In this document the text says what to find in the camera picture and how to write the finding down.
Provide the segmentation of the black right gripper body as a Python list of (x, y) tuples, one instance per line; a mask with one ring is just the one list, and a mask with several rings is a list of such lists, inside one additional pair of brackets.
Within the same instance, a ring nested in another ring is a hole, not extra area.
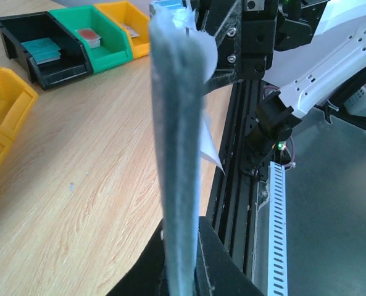
[(310, 1), (198, 1), (198, 29), (215, 38), (217, 66), (208, 92), (261, 80), (273, 53), (312, 41)]

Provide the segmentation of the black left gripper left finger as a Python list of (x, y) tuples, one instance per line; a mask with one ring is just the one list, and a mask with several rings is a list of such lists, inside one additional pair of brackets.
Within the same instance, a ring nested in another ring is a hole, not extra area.
[(167, 296), (165, 252), (159, 223), (136, 263), (107, 296)]

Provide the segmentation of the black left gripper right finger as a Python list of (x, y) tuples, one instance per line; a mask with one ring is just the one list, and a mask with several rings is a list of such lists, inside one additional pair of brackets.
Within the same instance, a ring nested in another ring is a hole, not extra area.
[(195, 295), (255, 296), (262, 292), (237, 268), (209, 220), (199, 218)]

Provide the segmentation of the blue card holder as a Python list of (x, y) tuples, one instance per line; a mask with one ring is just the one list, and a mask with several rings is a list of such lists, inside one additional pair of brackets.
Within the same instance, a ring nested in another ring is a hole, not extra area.
[(152, 3), (152, 111), (170, 295), (192, 295), (198, 247), (200, 151), (206, 84), (218, 62), (215, 38), (196, 27), (190, 4)]

